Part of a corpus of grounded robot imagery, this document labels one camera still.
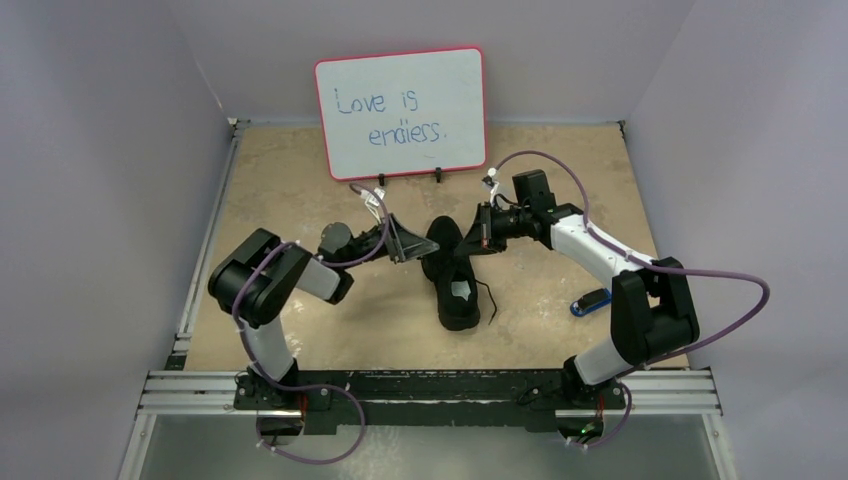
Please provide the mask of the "black shoelace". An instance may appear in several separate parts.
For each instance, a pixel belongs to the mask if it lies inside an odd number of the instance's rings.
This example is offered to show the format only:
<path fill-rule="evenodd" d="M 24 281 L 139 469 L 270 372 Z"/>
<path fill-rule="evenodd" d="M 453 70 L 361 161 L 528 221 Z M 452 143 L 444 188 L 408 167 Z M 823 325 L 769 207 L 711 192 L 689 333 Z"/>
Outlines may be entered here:
<path fill-rule="evenodd" d="M 475 285 L 479 290 L 478 309 L 481 314 L 482 321 L 490 326 L 494 323 L 499 313 L 499 305 L 494 295 L 491 285 L 480 279 L 475 280 Z"/>

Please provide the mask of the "black shoe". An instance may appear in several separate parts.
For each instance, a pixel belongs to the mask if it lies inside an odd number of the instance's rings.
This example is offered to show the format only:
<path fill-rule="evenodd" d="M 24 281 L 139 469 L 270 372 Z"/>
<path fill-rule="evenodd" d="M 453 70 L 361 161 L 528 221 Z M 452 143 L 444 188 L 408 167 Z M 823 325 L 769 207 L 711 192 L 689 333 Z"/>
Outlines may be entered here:
<path fill-rule="evenodd" d="M 421 265 L 435 287 L 441 325 L 449 331 L 476 327 L 480 321 L 476 276 L 469 257 L 454 253 L 463 240 L 459 226 L 451 217 L 439 216 L 431 222 L 426 238 L 439 245 L 436 252 L 421 259 Z"/>

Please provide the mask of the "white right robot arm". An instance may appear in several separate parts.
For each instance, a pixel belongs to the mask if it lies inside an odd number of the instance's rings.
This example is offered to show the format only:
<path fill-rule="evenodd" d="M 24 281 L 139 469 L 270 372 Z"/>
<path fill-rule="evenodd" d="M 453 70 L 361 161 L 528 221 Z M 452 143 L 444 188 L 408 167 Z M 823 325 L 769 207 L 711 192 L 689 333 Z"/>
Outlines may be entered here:
<path fill-rule="evenodd" d="M 505 251 L 513 238 L 528 237 L 563 254 L 600 281 L 611 295 L 610 329 L 604 340 L 567 359 L 561 392 L 576 407 L 596 399 L 614 377 L 694 343 L 700 329 L 688 282 L 668 269 L 677 261 L 630 254 L 624 244 L 590 230 L 583 212 L 557 204 L 546 174 L 531 170 L 512 178 L 517 202 L 506 209 L 478 205 L 458 256 Z"/>

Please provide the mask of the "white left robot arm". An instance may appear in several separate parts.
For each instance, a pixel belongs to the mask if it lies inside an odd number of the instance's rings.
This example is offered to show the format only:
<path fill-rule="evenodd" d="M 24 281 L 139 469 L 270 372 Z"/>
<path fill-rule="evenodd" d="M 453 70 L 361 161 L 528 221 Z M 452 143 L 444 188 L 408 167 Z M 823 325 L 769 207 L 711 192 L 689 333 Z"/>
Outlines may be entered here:
<path fill-rule="evenodd" d="M 248 374 L 260 382 L 260 397 L 272 408 L 284 409 L 304 389 L 282 332 L 281 314 L 292 292 L 335 305 L 353 286 L 350 268 L 383 257 L 403 263 L 439 249 L 436 241 L 407 230 L 393 214 L 359 235 L 341 222 L 327 225 L 317 253 L 259 228 L 213 270 L 207 291 L 233 318 L 250 360 Z"/>

